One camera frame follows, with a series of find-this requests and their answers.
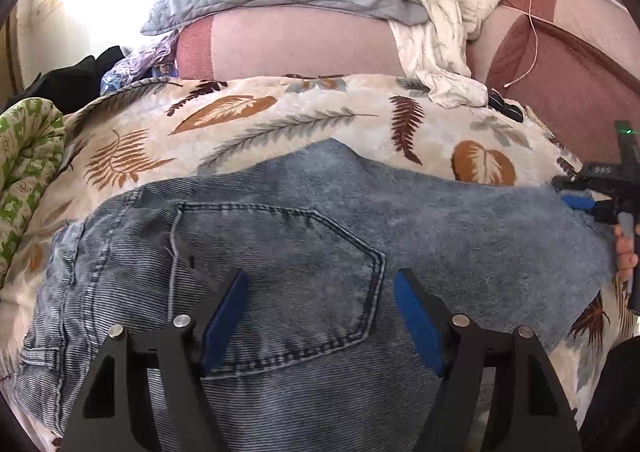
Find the silver bolt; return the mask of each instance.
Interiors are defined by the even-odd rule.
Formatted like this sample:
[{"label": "silver bolt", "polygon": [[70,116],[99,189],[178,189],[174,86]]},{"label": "silver bolt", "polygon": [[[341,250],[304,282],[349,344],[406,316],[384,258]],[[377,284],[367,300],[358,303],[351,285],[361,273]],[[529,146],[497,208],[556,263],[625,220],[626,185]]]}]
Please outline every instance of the silver bolt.
[{"label": "silver bolt", "polygon": [[118,338],[123,331],[124,327],[122,327],[120,324],[114,324],[109,328],[108,333],[111,338]]},{"label": "silver bolt", "polygon": [[451,319],[454,326],[467,327],[470,323],[469,317],[466,315],[453,315]]},{"label": "silver bolt", "polygon": [[174,318],[174,326],[176,327],[187,327],[191,324],[191,317],[189,315],[178,315]]},{"label": "silver bolt", "polygon": [[520,326],[518,328],[518,334],[522,338],[532,338],[533,337],[533,329],[528,326]]}]

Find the floral bedspread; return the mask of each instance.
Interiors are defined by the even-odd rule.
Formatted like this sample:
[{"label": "floral bedspread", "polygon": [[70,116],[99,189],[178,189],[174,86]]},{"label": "floral bedspread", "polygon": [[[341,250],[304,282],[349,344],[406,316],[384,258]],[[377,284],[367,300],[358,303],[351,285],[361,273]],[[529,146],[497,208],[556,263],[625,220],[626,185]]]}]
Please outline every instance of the floral bedspread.
[{"label": "floral bedspread", "polygon": [[[0,291],[0,382],[14,370],[31,321],[51,237],[109,197],[199,171],[233,172],[335,138],[361,156],[443,178],[536,185],[579,168],[530,113],[523,124],[492,109],[445,109],[420,82],[389,76],[256,77],[231,82],[136,82],[65,117],[67,148]],[[551,359],[581,424],[606,355],[632,334],[625,291],[602,290]],[[60,438],[18,414],[53,451]]]}]

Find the rolled green fabric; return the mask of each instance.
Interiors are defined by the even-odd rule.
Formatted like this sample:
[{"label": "rolled green fabric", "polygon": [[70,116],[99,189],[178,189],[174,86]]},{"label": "rolled green fabric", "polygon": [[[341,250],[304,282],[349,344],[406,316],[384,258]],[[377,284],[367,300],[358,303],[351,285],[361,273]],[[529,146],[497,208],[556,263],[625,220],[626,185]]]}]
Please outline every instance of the rolled green fabric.
[{"label": "rolled green fabric", "polygon": [[20,239],[65,146],[62,113],[52,102],[27,98],[0,115],[0,288]]}]

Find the drawstring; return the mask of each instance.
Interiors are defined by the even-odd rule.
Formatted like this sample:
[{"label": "drawstring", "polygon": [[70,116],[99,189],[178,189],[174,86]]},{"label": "drawstring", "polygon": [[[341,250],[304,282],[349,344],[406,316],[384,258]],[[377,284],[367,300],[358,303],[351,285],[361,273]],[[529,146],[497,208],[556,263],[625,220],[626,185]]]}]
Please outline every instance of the drawstring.
[{"label": "drawstring", "polygon": [[503,87],[505,89],[507,89],[509,86],[512,86],[518,82],[520,82],[525,76],[527,76],[529,73],[531,73],[533,71],[533,68],[536,66],[536,62],[538,61],[538,32],[536,31],[536,26],[533,24],[533,18],[531,15],[531,9],[533,7],[533,0],[529,0],[529,22],[531,23],[531,29],[533,30],[533,35],[536,37],[536,53],[533,57],[533,63],[531,64],[531,67],[529,68],[529,70],[524,73],[522,76],[516,78],[515,80],[503,85]]}]

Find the striped denim fabric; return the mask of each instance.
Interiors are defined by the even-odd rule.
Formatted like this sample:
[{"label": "striped denim fabric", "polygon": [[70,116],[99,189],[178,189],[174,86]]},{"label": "striped denim fabric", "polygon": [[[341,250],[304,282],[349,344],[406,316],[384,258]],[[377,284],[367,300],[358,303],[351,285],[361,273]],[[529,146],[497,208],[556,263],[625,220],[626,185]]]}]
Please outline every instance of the striped denim fabric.
[{"label": "striped denim fabric", "polygon": [[[12,399],[63,434],[112,324],[159,328],[242,267],[248,307],[203,381],[230,449],[408,451],[439,383],[396,310],[396,271],[413,268],[481,326],[532,326],[550,350],[612,272],[611,238],[586,223],[547,187],[428,177],[333,140],[147,184],[56,234]],[[174,451],[160,376],[148,376]],[[482,407],[489,393],[487,381]]]}]

